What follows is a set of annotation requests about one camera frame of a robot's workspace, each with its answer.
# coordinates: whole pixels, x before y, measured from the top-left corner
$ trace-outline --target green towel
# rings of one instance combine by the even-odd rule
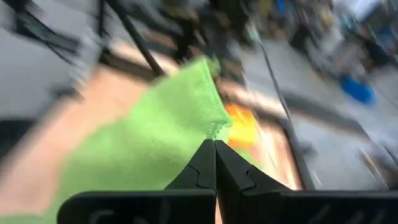
[[[68,197],[91,190],[162,190],[205,139],[228,140],[231,121],[201,58],[160,80],[129,114],[88,137],[67,159],[61,188],[42,217],[0,219],[7,224],[54,224]]]

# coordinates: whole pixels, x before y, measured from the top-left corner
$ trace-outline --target concrete floor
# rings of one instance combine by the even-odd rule
[[[90,24],[92,0],[55,1],[37,0],[45,11],[42,19],[46,24],[62,31],[79,35]],[[4,13],[0,13],[0,24],[7,24]],[[115,22],[114,34],[128,40],[128,35]],[[44,47],[23,38],[0,30],[0,119],[9,117],[38,118],[44,109],[53,102],[51,89],[68,81],[69,66],[55,57]],[[375,78],[377,105],[363,106],[345,96],[337,85],[316,75],[311,66],[285,42],[264,42],[272,68],[280,87],[292,93],[316,101],[322,105],[357,119],[375,142],[388,142],[395,145],[398,127],[393,123],[398,119],[398,103],[394,88],[398,76]],[[246,79],[249,88],[265,94],[275,95],[271,78],[260,52],[243,53]],[[384,71],[395,73],[395,70]],[[366,190],[378,189],[364,164],[357,159],[360,150],[373,149],[371,142],[355,139],[335,129],[327,129],[293,115],[297,136],[303,142],[310,142],[317,155],[307,158],[317,189]]]

